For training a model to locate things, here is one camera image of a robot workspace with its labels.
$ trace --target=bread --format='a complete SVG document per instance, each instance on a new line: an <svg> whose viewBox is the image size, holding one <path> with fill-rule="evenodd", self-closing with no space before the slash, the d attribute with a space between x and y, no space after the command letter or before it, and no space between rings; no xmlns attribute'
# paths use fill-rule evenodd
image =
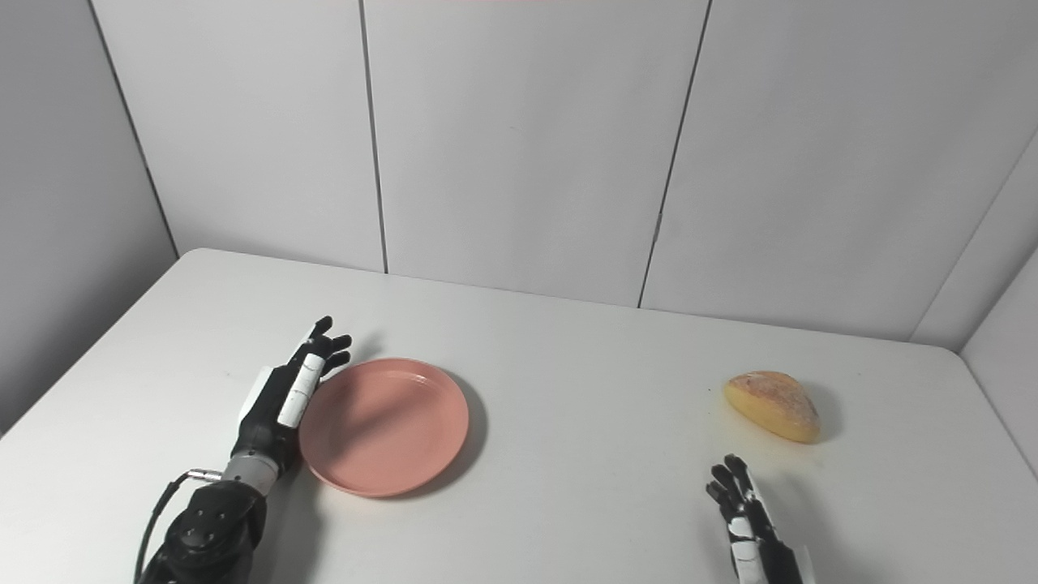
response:
<svg viewBox="0 0 1038 584"><path fill-rule="evenodd" d="M821 425L818 411L796 380L777 371L752 371L729 380L725 397L732 408L784 439L812 443Z"/></svg>

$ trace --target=white wall panel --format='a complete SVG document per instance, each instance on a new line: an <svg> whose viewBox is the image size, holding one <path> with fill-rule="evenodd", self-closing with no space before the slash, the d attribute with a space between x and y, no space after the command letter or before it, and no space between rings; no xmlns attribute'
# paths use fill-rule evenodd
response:
<svg viewBox="0 0 1038 584"><path fill-rule="evenodd" d="M0 2L0 435L174 258L89 4Z"/></svg>
<svg viewBox="0 0 1038 584"><path fill-rule="evenodd" d="M962 359L984 388L1016 445L1038 470L1038 253L962 350Z"/></svg>
<svg viewBox="0 0 1038 584"><path fill-rule="evenodd" d="M1038 140L1032 139L911 342L957 352L1038 247Z"/></svg>
<svg viewBox="0 0 1038 584"><path fill-rule="evenodd" d="M1038 126L1036 29L1026 1L715 3L643 306L907 340Z"/></svg>
<svg viewBox="0 0 1038 584"><path fill-rule="evenodd" d="M705 8L365 2L389 271L634 306Z"/></svg>
<svg viewBox="0 0 1038 584"><path fill-rule="evenodd" d="M382 269L355 1L94 4L182 252Z"/></svg>

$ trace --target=robotic hand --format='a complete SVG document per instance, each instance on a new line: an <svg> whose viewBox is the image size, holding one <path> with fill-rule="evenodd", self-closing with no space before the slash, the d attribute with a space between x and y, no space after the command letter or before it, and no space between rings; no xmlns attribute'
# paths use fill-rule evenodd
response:
<svg viewBox="0 0 1038 584"><path fill-rule="evenodd" d="M739 584L815 584L807 549L794 553L778 539L742 458L729 454L725 465L715 465L710 473L714 480L707 494L728 523Z"/></svg>
<svg viewBox="0 0 1038 584"><path fill-rule="evenodd" d="M263 536L266 497L299 456L299 422L321 378L346 365L349 335L325 336L332 319L319 321L289 363L264 368L254 401L238 428L238 442L223 473L192 470L169 484L144 532L135 584L244 584L252 551ZM162 508L186 478L210 482L195 491L188 508L166 531L141 575L143 554Z"/></svg>

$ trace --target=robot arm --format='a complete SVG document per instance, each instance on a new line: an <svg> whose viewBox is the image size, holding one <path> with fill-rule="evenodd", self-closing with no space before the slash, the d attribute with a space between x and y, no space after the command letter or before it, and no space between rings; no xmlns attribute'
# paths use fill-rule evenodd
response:
<svg viewBox="0 0 1038 584"><path fill-rule="evenodd" d="M815 584L807 550L795 554L778 539L746 464L734 454L710 470L707 494L728 524L739 584Z"/></svg>
<svg viewBox="0 0 1038 584"><path fill-rule="evenodd" d="M274 482L299 456L299 422L321 378L350 361L349 336L325 336L331 317L324 317L289 362L261 373L258 395L238 428L238 441L223 473L189 471L170 483L144 534L147 545L155 519L185 478L210 484L195 491L188 508L166 531L162 546L135 584L244 584L252 551L263 536L266 497Z"/></svg>

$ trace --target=black cable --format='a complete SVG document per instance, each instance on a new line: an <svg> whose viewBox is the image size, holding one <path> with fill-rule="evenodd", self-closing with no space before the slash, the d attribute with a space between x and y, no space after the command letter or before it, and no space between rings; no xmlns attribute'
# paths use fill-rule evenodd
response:
<svg viewBox="0 0 1038 584"><path fill-rule="evenodd" d="M162 515L169 500L173 498L176 490L181 488L181 483L187 480L188 475L189 473L184 473L176 480L167 484L166 491L163 492L162 497L159 497L159 501L155 504L155 509L152 509L152 518L147 520L147 527L144 528L144 536L140 540L140 550L137 551L137 564L133 571L134 584L140 582L140 573L144 569L144 554L147 552L147 543L152 539L152 531L155 530L155 524L159 521L159 516Z"/></svg>

